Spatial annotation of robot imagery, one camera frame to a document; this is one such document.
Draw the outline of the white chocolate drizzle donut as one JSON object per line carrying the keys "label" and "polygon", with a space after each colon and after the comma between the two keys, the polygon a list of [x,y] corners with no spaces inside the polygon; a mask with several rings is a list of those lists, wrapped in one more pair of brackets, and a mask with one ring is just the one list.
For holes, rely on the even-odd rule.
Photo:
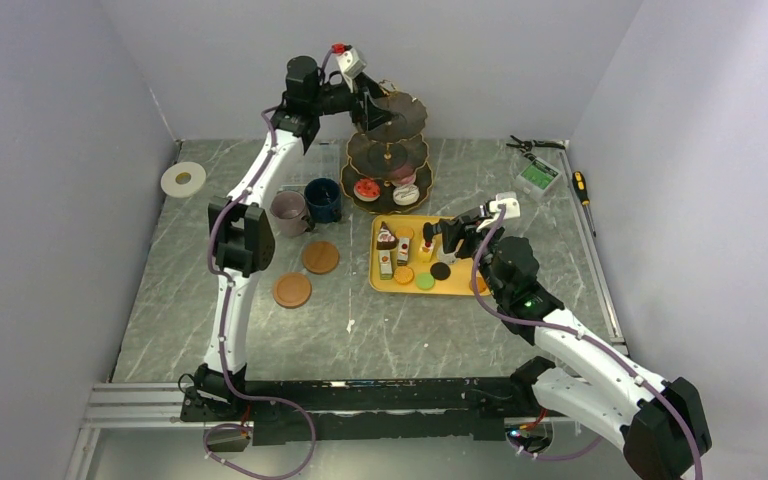
{"label": "white chocolate drizzle donut", "polygon": [[420,198],[420,189],[415,184],[397,186],[392,193],[392,200],[397,206],[409,206],[417,203]]}

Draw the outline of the three-tier black dessert stand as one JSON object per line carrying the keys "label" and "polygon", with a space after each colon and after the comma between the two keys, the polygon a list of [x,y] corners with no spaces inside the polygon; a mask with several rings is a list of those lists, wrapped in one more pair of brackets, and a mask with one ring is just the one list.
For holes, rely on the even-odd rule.
{"label": "three-tier black dessert stand", "polygon": [[[389,92],[386,99],[376,103],[395,113],[395,118],[369,132],[358,131],[346,146],[346,162],[340,171],[343,194],[358,208],[372,214],[405,214],[417,209],[427,200],[433,186],[430,166],[430,146],[424,137],[428,111],[416,96],[398,90],[394,84],[383,82]],[[397,206],[392,200],[395,186],[390,181],[401,172],[416,170],[420,189],[419,201],[409,206]],[[362,178],[375,180],[381,196],[374,202],[358,200],[353,185]]]}

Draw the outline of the pink frosted donut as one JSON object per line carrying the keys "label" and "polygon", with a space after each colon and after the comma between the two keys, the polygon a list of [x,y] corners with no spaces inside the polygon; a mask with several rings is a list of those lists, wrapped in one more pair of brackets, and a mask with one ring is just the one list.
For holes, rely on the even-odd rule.
{"label": "pink frosted donut", "polygon": [[414,184],[416,182],[416,170],[404,171],[399,176],[390,181],[390,184],[399,187],[404,185]]}

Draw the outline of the red sprinkled donut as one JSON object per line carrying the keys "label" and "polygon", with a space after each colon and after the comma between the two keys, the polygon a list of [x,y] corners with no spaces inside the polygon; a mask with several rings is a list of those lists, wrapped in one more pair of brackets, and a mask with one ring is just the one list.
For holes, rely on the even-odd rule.
{"label": "red sprinkled donut", "polygon": [[362,178],[353,185],[354,196],[363,202],[374,202],[381,196],[381,187],[370,178]]}

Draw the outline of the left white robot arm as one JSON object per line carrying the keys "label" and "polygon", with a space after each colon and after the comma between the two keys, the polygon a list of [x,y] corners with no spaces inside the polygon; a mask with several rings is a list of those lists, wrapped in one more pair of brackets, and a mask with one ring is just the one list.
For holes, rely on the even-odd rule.
{"label": "left white robot arm", "polygon": [[217,305],[212,338],[193,381],[195,391],[224,420],[239,417],[247,406],[249,316],[260,276],[276,250],[267,210],[288,168],[303,159],[323,116],[347,113],[363,131],[394,117],[378,105],[387,92],[365,74],[366,62],[357,49],[335,44],[326,57],[337,63],[336,84],[326,61],[309,56],[288,61],[280,102],[261,113],[267,127],[262,149],[239,183],[208,204],[207,266],[218,280]]}

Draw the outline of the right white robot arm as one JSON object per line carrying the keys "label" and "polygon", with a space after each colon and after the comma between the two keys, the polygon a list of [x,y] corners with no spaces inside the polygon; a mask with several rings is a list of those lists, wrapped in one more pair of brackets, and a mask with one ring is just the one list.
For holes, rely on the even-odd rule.
{"label": "right white robot arm", "polygon": [[704,476],[711,446],[698,389],[667,380],[596,336],[538,280],[539,263],[525,237],[507,236],[502,223],[514,207],[491,202],[424,225],[424,240],[444,253],[471,259],[470,282],[483,280],[495,304],[482,308],[527,343],[547,353],[529,362],[529,377],[511,388],[517,411],[560,413],[620,450],[641,479]]}

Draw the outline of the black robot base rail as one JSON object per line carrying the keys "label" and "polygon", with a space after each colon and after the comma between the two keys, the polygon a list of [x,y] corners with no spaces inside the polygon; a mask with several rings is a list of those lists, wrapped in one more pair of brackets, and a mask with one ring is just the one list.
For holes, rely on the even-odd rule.
{"label": "black robot base rail", "polygon": [[243,424],[256,446],[318,441],[469,437],[501,441],[517,420],[542,409],[532,391],[554,367],[534,357],[509,376],[345,381],[247,381],[200,366],[183,374],[184,422]]}

